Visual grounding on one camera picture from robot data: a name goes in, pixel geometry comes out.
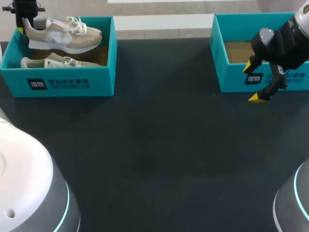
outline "printed logo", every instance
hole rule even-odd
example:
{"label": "printed logo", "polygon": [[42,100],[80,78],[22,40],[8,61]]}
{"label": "printed logo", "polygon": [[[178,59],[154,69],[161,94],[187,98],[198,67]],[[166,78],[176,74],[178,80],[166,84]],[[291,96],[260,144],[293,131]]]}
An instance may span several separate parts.
{"label": "printed logo", "polygon": [[68,45],[72,40],[72,36],[69,32],[58,32],[58,31],[51,31],[45,38],[45,41],[51,44],[61,44],[61,45]]}
{"label": "printed logo", "polygon": [[43,79],[27,79],[32,90],[47,90]]}
{"label": "printed logo", "polygon": [[247,75],[245,85],[257,85],[261,82],[263,73],[251,73]]}

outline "white sneaker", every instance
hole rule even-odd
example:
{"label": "white sneaker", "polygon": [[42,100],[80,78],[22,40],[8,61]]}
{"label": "white sneaker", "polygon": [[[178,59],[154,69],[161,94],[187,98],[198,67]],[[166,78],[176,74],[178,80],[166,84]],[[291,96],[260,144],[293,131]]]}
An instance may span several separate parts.
{"label": "white sneaker", "polygon": [[36,29],[28,19],[24,19],[25,34],[29,38],[29,48],[32,49],[58,49],[69,54],[79,54],[94,49],[102,41],[102,32],[87,27],[80,18],[35,18],[34,25]]}
{"label": "white sneaker", "polygon": [[22,58],[21,68],[72,68],[72,67],[100,67],[100,65],[90,62],[77,61],[70,57],[50,54],[46,59]]}

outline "black mat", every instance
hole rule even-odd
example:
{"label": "black mat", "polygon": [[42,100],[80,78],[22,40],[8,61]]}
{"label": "black mat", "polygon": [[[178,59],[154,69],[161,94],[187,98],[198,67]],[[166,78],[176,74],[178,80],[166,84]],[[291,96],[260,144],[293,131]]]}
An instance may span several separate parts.
{"label": "black mat", "polygon": [[118,41],[112,98],[0,107],[57,161],[81,232],[275,232],[272,204],[309,156],[309,92],[221,94],[208,39]]}

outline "shoe box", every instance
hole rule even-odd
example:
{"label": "shoe box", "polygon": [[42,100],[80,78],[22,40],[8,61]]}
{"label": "shoe box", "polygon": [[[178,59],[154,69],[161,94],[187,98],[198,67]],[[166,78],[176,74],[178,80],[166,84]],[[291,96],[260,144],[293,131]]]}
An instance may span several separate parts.
{"label": "shoe box", "polygon": [[[29,49],[27,37],[15,30],[0,66],[0,73],[14,97],[103,97],[114,94],[117,37],[113,17],[81,17],[81,20],[104,35],[98,47],[82,54]],[[52,52],[101,67],[20,68],[22,58],[44,59]]]}
{"label": "shoe box", "polygon": [[[254,73],[243,70],[253,55],[251,39],[261,28],[279,29],[294,13],[215,14],[211,52],[221,92],[256,92],[272,80],[268,62]],[[309,62],[286,74],[287,90],[309,90]]]}

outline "shoe sole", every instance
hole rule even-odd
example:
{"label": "shoe sole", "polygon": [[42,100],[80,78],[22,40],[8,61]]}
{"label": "shoe sole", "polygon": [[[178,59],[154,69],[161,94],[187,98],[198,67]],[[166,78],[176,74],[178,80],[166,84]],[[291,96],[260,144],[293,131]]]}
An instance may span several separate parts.
{"label": "shoe sole", "polygon": [[278,192],[276,193],[276,196],[275,196],[275,199],[274,199],[274,203],[272,205],[272,214],[274,216],[274,220],[275,220],[275,224],[276,224],[278,232],[282,232],[282,229],[281,229],[281,227],[279,225],[279,222],[278,222],[278,219],[277,219],[276,210],[275,210],[275,203],[276,203],[276,197],[277,197]]}
{"label": "shoe sole", "polygon": [[90,47],[85,47],[85,48],[68,48],[68,47],[65,47],[63,45],[59,45],[56,43],[46,43],[46,42],[29,40],[29,48],[31,49],[39,49],[39,50],[57,49],[57,50],[62,50],[68,54],[80,54],[80,53],[88,52],[96,48],[97,46],[99,46],[99,44],[90,46]]}

